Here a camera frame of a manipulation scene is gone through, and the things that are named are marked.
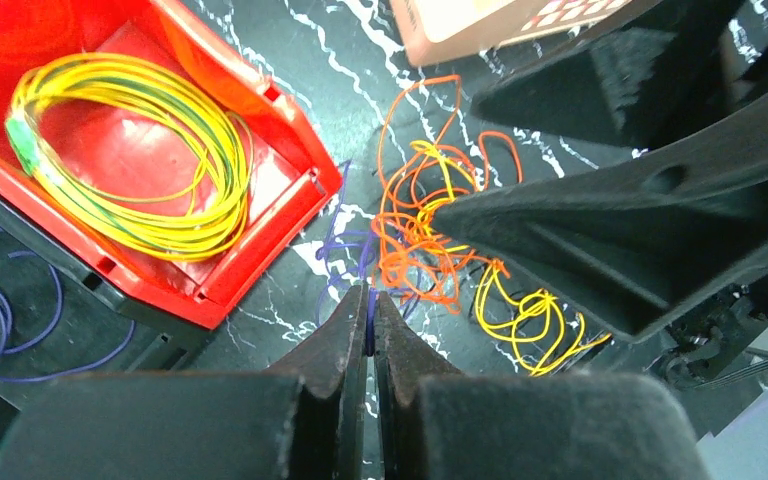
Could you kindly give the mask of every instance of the table surface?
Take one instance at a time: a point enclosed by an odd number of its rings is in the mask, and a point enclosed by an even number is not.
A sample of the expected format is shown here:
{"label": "table surface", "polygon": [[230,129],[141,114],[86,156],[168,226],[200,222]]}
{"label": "table surface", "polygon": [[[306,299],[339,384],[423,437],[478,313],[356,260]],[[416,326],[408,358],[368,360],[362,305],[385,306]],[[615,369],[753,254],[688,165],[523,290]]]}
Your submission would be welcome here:
{"label": "table surface", "polygon": [[[404,88],[424,78],[459,74],[463,79],[464,111],[446,142],[477,156],[478,134],[496,126],[467,113],[472,95],[579,33],[571,31],[443,65],[413,68],[407,63],[386,0],[184,3],[257,69],[271,75],[285,93],[294,96],[336,163],[352,161],[346,178],[346,201],[340,211],[335,211],[336,202],[332,202],[292,241],[195,359],[191,368],[199,370],[263,369],[314,330],[314,305],[325,286],[327,269],[344,271],[357,261],[353,255],[335,255],[326,267],[314,254],[322,246],[332,215],[337,215],[339,232],[363,228],[377,211],[381,196],[381,186],[374,174],[377,139],[390,104]],[[768,0],[747,4],[738,19],[729,24],[729,31],[738,53],[751,62],[768,43]],[[445,122],[453,99],[454,90],[448,86],[414,94],[400,107],[394,122],[395,143],[407,149],[412,140],[432,140]],[[539,131],[499,130],[516,141],[527,181],[575,175],[633,161],[640,154]],[[395,168],[401,165],[402,158],[393,143],[390,149],[385,162]],[[512,172],[501,165],[505,153],[491,150],[491,156],[500,158],[493,180],[510,183]],[[6,260],[6,254],[16,249],[21,249],[21,245],[12,244],[10,239],[0,245],[0,287],[9,294],[17,317],[18,336],[30,338],[50,315],[53,287],[42,262]],[[16,277],[21,275],[15,272],[21,269],[28,275],[18,281]],[[474,282],[468,282],[466,302],[471,301],[474,287]],[[336,297],[326,297],[323,318],[333,309]],[[467,373],[522,373],[507,347],[489,338],[464,315],[449,314],[437,305],[421,305],[408,323],[436,351]],[[0,371],[28,375],[84,364],[115,347],[128,327],[127,320],[116,318],[80,289],[67,284],[61,325],[39,348],[6,359]],[[151,331],[137,328],[132,345],[106,369],[115,370],[133,360],[152,338]],[[369,386],[374,386],[371,378]],[[0,385],[0,394],[21,407],[40,388]],[[370,390],[368,424],[377,417],[376,400]],[[364,478],[378,475],[377,447],[370,445],[376,435],[371,431],[366,442],[369,452],[364,462]]]}

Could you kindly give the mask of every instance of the red plastic bin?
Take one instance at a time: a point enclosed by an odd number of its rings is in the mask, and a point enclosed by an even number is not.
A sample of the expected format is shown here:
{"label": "red plastic bin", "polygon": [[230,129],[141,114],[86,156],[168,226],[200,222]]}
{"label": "red plastic bin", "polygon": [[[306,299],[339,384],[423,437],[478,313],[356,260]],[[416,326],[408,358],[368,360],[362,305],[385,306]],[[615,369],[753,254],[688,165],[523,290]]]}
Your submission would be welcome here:
{"label": "red plastic bin", "polygon": [[[16,83],[31,68],[81,51],[155,62],[246,120],[256,144],[250,220],[232,249],[193,263],[139,254],[77,221],[24,174],[4,131]],[[89,102],[46,112],[42,131],[72,171],[117,194],[176,191],[189,184],[196,165],[165,128]],[[341,181],[292,99],[178,1],[0,0],[0,195],[128,296],[216,328]],[[208,188],[200,187],[200,202],[209,200]],[[162,211],[180,212],[188,201]]]}

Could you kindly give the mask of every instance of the purple wire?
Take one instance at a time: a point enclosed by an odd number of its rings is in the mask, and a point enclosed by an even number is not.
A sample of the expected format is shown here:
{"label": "purple wire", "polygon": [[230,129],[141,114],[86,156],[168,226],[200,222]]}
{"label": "purple wire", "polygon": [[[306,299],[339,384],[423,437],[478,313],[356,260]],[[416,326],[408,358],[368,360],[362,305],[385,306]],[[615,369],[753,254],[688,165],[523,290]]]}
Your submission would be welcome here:
{"label": "purple wire", "polygon": [[[343,178],[346,179],[348,177],[349,168],[351,166],[351,161],[344,162],[340,164],[340,166],[343,166]],[[316,321],[316,325],[321,325],[321,318],[320,318],[320,311],[322,309],[322,303],[325,300],[325,295],[328,293],[328,290],[332,287],[340,288],[340,289],[348,289],[351,285],[349,282],[344,278],[346,275],[353,275],[357,276],[361,279],[367,278],[367,271],[368,268],[371,267],[373,264],[375,264],[377,255],[373,251],[373,245],[378,240],[377,235],[372,231],[371,228],[369,228],[366,231],[357,231],[357,230],[347,230],[339,234],[334,234],[334,228],[337,224],[337,214],[341,211],[343,204],[345,202],[345,195],[346,195],[346,182],[343,181],[343,185],[340,187],[340,191],[337,193],[337,206],[334,210],[334,216],[331,217],[331,223],[328,226],[328,232],[325,235],[325,238],[322,242],[322,247],[320,247],[316,251],[316,259],[322,260],[322,262],[325,265],[325,271],[328,272],[328,281],[325,284],[325,288],[322,289],[322,292],[319,294],[319,298],[317,298],[316,301],[316,309],[314,314],[314,319]],[[352,243],[346,243],[343,241],[343,237],[363,237],[363,242],[359,243],[360,241],[358,239],[353,239]],[[360,257],[358,259],[358,265],[356,268],[347,268],[346,271],[343,274],[334,274],[331,272],[331,269],[328,266],[328,259],[330,257],[330,253],[333,250],[339,250],[339,249],[356,249],[360,248]],[[421,281],[422,279],[422,273],[417,271],[417,281]],[[404,294],[410,292],[407,288],[393,288],[386,290],[387,293],[393,296],[397,297],[404,297]],[[369,315],[367,317],[367,352],[372,352],[374,350],[374,325],[373,325],[373,319],[374,319],[374,312],[375,312],[375,301],[377,299],[377,290],[373,287],[370,287],[369,291],[369,298],[370,298],[370,304],[368,306],[368,312]],[[415,310],[417,305],[419,304],[419,296],[412,294],[408,296],[407,302],[404,304],[402,309],[402,316],[404,318],[408,318]]]}
{"label": "purple wire", "polygon": [[[17,258],[17,257],[25,257],[25,256],[36,257],[36,255],[34,255],[33,252],[29,252],[29,251],[17,251],[8,255],[9,258]],[[57,276],[57,271],[54,270],[54,267],[49,265],[48,268],[49,268],[49,272],[51,273],[52,279],[54,280],[54,285],[57,290],[57,300],[55,302],[54,314],[52,315],[51,321],[48,323],[48,325],[39,334],[37,334],[37,336],[15,347],[10,347],[10,348],[7,347],[7,344],[10,339],[10,332],[12,332],[13,330],[14,318],[13,318],[13,312],[10,309],[10,304],[8,303],[7,298],[5,298],[4,294],[2,294],[0,291],[0,326],[1,326],[0,359],[4,355],[12,355],[12,354],[20,353],[36,346],[37,344],[42,342],[45,338],[47,338],[48,335],[51,334],[51,332],[60,322],[60,318],[62,317],[62,314],[63,314],[63,285],[61,284],[60,279]],[[96,360],[92,363],[89,363],[87,365],[83,365],[80,367],[71,368],[68,370],[63,370],[60,372],[55,372],[47,375],[42,375],[38,377],[14,378],[14,377],[4,377],[0,375],[0,381],[10,382],[10,383],[43,382],[43,381],[51,380],[53,378],[57,378],[64,375],[92,370],[94,368],[97,368],[107,363],[108,361],[110,361],[110,359],[112,359],[113,357],[121,353],[122,350],[124,350],[128,346],[128,343],[130,343],[131,339],[134,336],[135,330],[136,330],[136,322],[131,321],[131,327],[130,327],[130,330],[128,331],[128,334],[125,337],[125,340],[103,358]]]}

